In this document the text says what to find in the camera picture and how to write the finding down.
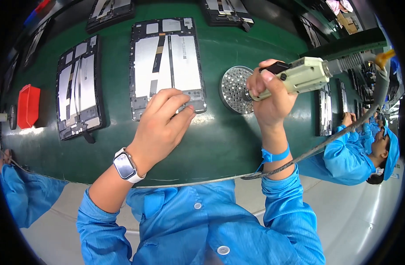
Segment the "screwdriver cord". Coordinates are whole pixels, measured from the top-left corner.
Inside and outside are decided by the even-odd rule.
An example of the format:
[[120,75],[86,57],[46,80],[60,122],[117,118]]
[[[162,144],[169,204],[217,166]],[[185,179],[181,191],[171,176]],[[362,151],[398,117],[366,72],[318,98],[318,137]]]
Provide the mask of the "screwdriver cord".
[[353,129],[359,127],[360,125],[362,125],[366,120],[369,119],[370,116],[372,116],[376,109],[379,107],[379,105],[375,105],[373,107],[371,107],[360,119],[358,119],[355,123],[351,124],[350,126],[346,127],[344,130],[341,130],[340,132],[332,135],[331,137],[329,137],[326,141],[324,141],[323,143],[319,144],[318,146],[313,147],[312,149],[310,149],[309,151],[305,152],[304,154],[302,154],[301,156],[298,156],[297,158],[293,159],[292,161],[284,164],[282,167],[279,167],[277,169],[275,169],[272,172],[266,172],[266,173],[259,173],[258,175],[251,175],[248,177],[241,177],[244,180],[250,180],[250,179],[256,179],[256,178],[261,178],[261,177],[267,177],[276,173],[281,172],[282,170],[284,170],[285,168],[303,160],[304,158],[307,158],[309,156],[311,156],[313,153],[315,153],[316,151],[322,149],[323,147],[325,147],[326,145],[330,144],[331,142],[335,141],[336,139],[338,139],[339,137],[343,136],[346,133],[349,133],[350,131],[352,131]]

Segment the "smartwatch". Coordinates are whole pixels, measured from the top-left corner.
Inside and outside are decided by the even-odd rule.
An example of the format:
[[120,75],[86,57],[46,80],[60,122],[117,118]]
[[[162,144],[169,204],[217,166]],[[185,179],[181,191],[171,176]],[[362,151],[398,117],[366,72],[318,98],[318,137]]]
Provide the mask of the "smartwatch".
[[145,178],[138,176],[138,171],[136,169],[135,163],[132,160],[131,155],[126,152],[126,148],[121,148],[114,156],[113,165],[115,166],[117,172],[122,179],[125,179],[131,183],[137,183]]

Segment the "hand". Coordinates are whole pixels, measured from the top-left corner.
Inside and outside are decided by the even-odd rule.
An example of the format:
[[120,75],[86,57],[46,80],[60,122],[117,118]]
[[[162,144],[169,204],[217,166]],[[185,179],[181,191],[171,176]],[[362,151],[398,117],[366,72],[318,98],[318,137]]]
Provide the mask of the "hand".
[[284,118],[290,113],[297,97],[297,94],[288,93],[283,82],[271,72],[263,70],[259,73],[260,67],[270,66],[275,62],[277,60],[274,59],[261,62],[247,79],[247,88],[255,97],[266,89],[272,94],[271,97],[262,101],[253,102],[254,114],[262,130],[283,124]]
[[354,121],[356,121],[354,113],[349,113],[349,112],[344,113],[342,125],[345,125],[345,127],[350,126],[353,123],[353,120],[351,119],[351,117],[353,117],[355,119]]
[[190,97],[182,91],[162,89],[148,102],[135,137],[126,151],[132,156],[138,176],[146,174],[178,146],[195,117],[194,107],[188,106],[172,116]]

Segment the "wheel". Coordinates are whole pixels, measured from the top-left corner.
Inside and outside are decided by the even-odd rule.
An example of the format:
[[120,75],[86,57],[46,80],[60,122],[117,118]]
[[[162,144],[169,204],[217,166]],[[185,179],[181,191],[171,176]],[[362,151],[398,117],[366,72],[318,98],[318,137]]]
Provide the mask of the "wheel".
[[16,105],[12,105],[10,107],[9,124],[10,124],[10,129],[11,130],[16,129],[16,126],[17,126],[17,108],[16,108]]

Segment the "fingernail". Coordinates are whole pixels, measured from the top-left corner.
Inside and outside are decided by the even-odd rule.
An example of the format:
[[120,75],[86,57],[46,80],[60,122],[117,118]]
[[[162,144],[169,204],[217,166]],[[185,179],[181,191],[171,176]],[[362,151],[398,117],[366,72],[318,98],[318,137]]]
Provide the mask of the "fingernail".
[[270,82],[274,78],[274,74],[269,72],[268,70],[264,69],[261,72],[261,77],[263,78],[264,82]]

